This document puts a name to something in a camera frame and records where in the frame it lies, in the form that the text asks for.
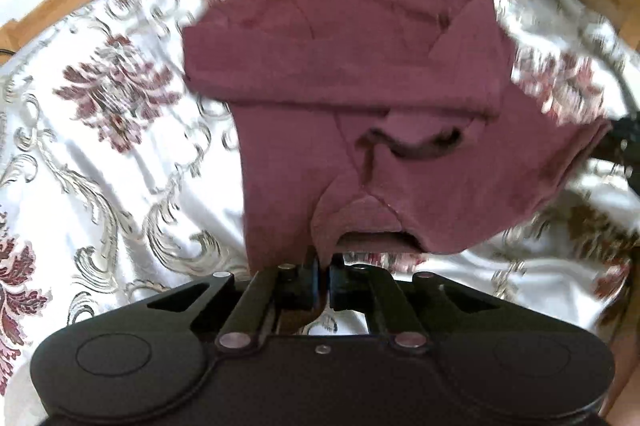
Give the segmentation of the maroon long-sleeve shirt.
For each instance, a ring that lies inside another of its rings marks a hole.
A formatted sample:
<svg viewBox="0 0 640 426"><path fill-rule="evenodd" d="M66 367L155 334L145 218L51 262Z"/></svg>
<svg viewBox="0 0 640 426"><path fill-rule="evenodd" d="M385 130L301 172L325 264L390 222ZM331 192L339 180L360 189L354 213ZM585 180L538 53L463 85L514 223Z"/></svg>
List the maroon long-sleeve shirt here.
<svg viewBox="0 0 640 426"><path fill-rule="evenodd" d="M493 0L224 0L183 54L188 87L231 110L255 271L462 252L555 198L608 132L514 84Z"/></svg>

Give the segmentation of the floral satin bedspread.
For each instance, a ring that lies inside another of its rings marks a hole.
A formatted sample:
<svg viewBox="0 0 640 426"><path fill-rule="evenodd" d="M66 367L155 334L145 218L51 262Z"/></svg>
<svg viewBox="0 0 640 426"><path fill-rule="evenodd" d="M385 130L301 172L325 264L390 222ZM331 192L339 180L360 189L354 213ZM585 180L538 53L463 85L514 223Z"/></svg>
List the floral satin bedspread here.
<svg viewBox="0 0 640 426"><path fill-rule="evenodd" d="M1 74L1 420L43 409L29 361L48 335L199 276L246 276L241 157L223 104L182 80L182 30L218 0L94 0ZM514 82L561 122L639 102L639 58L578 0L494 0ZM590 160L532 219L451 256L347 256L431 270L612 342L639 362L639 199Z"/></svg>

